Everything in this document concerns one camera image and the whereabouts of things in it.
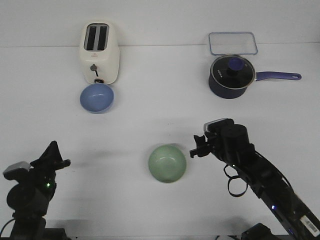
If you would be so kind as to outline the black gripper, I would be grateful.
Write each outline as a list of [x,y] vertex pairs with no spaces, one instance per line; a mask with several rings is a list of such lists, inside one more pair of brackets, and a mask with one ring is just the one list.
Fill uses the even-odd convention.
[[43,154],[30,163],[27,182],[38,189],[46,198],[52,198],[56,192],[56,171],[69,167],[71,161],[63,160],[58,143],[54,140]]
[[218,160],[223,160],[224,147],[220,131],[205,132],[204,135],[194,135],[193,138],[195,140],[197,148],[189,151],[189,155],[191,158],[194,158],[195,156],[202,158],[209,154],[212,154]]

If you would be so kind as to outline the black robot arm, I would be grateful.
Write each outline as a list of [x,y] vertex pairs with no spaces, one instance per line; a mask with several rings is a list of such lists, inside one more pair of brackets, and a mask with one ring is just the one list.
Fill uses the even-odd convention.
[[69,239],[64,228],[47,228],[44,216],[56,192],[56,171],[70,164],[69,159],[62,159],[54,140],[38,159],[14,163],[3,171],[5,179],[17,181],[6,197],[14,211],[9,240]]
[[194,135],[190,156],[213,154],[252,189],[294,240],[318,240],[320,221],[296,195],[284,175],[250,143],[247,128],[230,118],[208,122]]

